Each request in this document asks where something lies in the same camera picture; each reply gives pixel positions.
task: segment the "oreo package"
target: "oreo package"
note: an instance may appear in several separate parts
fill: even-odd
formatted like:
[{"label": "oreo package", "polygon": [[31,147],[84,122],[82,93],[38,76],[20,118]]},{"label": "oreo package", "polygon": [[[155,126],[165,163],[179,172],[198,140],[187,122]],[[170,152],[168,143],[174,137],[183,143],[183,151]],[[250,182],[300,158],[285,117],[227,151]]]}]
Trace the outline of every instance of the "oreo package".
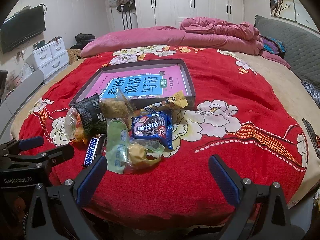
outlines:
[{"label": "oreo package", "polygon": [[173,150],[171,111],[157,112],[133,118],[132,137],[141,140],[159,140],[162,145]]}]

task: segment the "pink workbook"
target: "pink workbook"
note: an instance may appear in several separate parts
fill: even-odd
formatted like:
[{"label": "pink workbook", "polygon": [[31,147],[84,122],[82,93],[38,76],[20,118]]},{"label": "pink workbook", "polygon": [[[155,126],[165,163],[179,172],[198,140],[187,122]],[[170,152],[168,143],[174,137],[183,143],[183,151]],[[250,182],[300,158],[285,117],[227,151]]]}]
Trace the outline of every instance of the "pink workbook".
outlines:
[{"label": "pink workbook", "polygon": [[166,98],[181,90],[187,96],[180,66],[174,65],[163,68],[102,73],[87,97],[98,93],[101,98],[115,98],[118,88],[131,99]]}]

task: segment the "drawer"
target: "drawer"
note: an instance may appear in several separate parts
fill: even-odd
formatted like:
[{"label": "drawer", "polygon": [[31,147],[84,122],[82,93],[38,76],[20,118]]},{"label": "drawer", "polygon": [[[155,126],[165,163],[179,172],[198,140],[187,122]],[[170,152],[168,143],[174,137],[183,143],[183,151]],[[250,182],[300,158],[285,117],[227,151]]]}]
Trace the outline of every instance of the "drawer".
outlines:
[{"label": "drawer", "polygon": [[46,63],[47,61],[51,60],[52,55],[51,55],[51,51],[50,51],[49,46],[37,51],[34,54],[34,58],[35,58],[37,66],[41,66],[44,63]]},{"label": "drawer", "polygon": [[65,53],[63,53],[61,56],[41,66],[39,69],[43,72],[44,77],[48,78],[49,76],[51,76],[53,73],[55,73],[56,71],[58,71],[60,68],[62,68],[68,63],[69,63],[69,56],[68,56],[68,53],[65,51]]},{"label": "drawer", "polygon": [[56,57],[57,55],[66,51],[66,47],[64,46],[63,39],[59,39],[58,44],[55,41],[51,42],[50,51],[51,51],[52,57]]}]

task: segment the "television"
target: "television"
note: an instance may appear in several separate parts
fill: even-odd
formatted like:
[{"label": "television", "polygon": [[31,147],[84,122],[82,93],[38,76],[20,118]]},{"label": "television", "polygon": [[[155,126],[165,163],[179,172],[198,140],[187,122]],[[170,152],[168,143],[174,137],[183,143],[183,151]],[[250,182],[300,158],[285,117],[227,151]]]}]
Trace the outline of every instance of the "television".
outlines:
[{"label": "television", "polygon": [[26,9],[3,23],[0,29],[3,54],[45,31],[43,12],[44,7],[42,5]]}]

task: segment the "blue gripper pad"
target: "blue gripper pad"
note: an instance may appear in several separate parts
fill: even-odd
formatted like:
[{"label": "blue gripper pad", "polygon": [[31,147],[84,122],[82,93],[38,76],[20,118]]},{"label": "blue gripper pad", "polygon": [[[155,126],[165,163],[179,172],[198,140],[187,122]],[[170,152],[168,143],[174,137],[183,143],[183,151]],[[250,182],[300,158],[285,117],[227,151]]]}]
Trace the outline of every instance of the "blue gripper pad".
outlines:
[{"label": "blue gripper pad", "polygon": [[89,204],[94,192],[107,171],[107,166],[107,159],[102,155],[97,156],[89,167],[82,170],[76,177],[76,183],[73,190],[75,191],[74,197],[76,198],[79,207]]},{"label": "blue gripper pad", "polygon": [[34,149],[40,147],[44,144],[44,139],[41,136],[33,137],[30,139],[21,140],[19,142],[19,149],[21,151],[27,151],[30,149]]},{"label": "blue gripper pad", "polygon": [[[209,170],[227,202],[232,206],[237,206],[240,203],[241,191],[243,191],[242,185],[239,185],[241,178],[238,174],[231,168],[228,168],[218,155],[212,155],[209,158]],[[233,171],[232,177],[239,180],[238,185],[228,174],[230,171]]]}]

